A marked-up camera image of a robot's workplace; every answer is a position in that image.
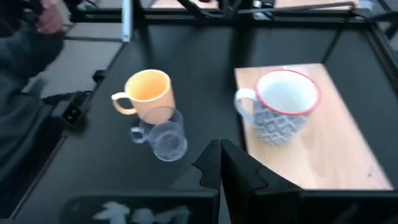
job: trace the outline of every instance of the person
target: person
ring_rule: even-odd
[[[63,21],[56,3],[31,1],[43,5],[40,15],[25,12],[21,0],[0,0],[0,192],[36,150],[34,144],[52,110],[40,97],[22,90],[63,49]]]

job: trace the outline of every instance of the gray geometric pattern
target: gray geometric pattern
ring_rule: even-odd
[[[277,146],[292,139],[294,134],[307,122],[309,114],[292,116],[276,113],[254,102],[254,129],[266,143]]]

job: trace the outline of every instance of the hand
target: hand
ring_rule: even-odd
[[[41,0],[43,13],[37,22],[37,31],[42,34],[55,34],[62,31],[63,19],[54,0]]]

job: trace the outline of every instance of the wooden board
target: wooden board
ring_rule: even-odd
[[[322,100],[308,124],[282,146],[263,143],[243,121],[248,153],[305,189],[391,189],[322,64],[237,68],[237,86],[253,88],[260,75],[282,68],[311,77],[322,91]],[[243,100],[243,106],[252,111],[250,100]]]
[[[191,2],[194,2],[197,6],[199,6],[202,9],[217,9],[218,8],[218,2],[216,0],[211,0],[209,3],[203,3],[198,0],[191,0]],[[177,0],[157,0],[151,8],[176,8],[176,9],[182,9],[184,8]]]
[[[275,0],[275,7],[310,6],[315,4],[331,4],[350,0]],[[358,5],[359,0],[351,0]],[[349,7],[333,7],[328,9],[348,9]]]

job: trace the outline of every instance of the red rim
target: red rim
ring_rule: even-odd
[[[318,99],[317,99],[317,101],[314,103],[314,105],[312,105],[311,108],[309,108],[308,110],[305,110],[305,111],[301,111],[301,112],[299,112],[299,113],[287,113],[287,112],[279,111],[279,110],[277,110],[277,109],[275,109],[275,108],[272,108],[271,106],[269,106],[269,105],[261,98],[260,93],[259,93],[259,88],[258,88],[258,83],[259,83],[260,79],[261,79],[262,77],[264,77],[264,76],[266,76],[266,75],[272,73],[272,72],[278,72],[278,71],[294,72],[294,73],[296,73],[296,74],[298,74],[298,75],[304,76],[305,78],[307,78],[308,80],[310,80],[310,81],[313,83],[313,85],[315,86],[315,88],[317,89],[317,92],[318,92]],[[267,72],[267,73],[264,74],[264,75],[261,75],[261,76],[257,79],[257,81],[256,81],[256,84],[255,84],[255,86],[254,86],[254,91],[256,92],[257,98],[259,99],[260,103],[261,103],[263,106],[265,106],[266,108],[269,108],[269,109],[272,110],[272,111],[275,111],[276,113],[284,114],[284,115],[300,116],[300,115],[305,115],[305,114],[311,113],[313,110],[315,110],[315,108],[317,108],[317,106],[319,105],[319,102],[321,101],[321,91],[320,91],[319,86],[318,86],[311,78],[309,78],[308,76],[306,76],[306,75],[304,75],[304,74],[301,74],[300,72],[296,72],[296,71],[289,70],[289,69],[277,69],[277,70],[272,70],[272,71]]]

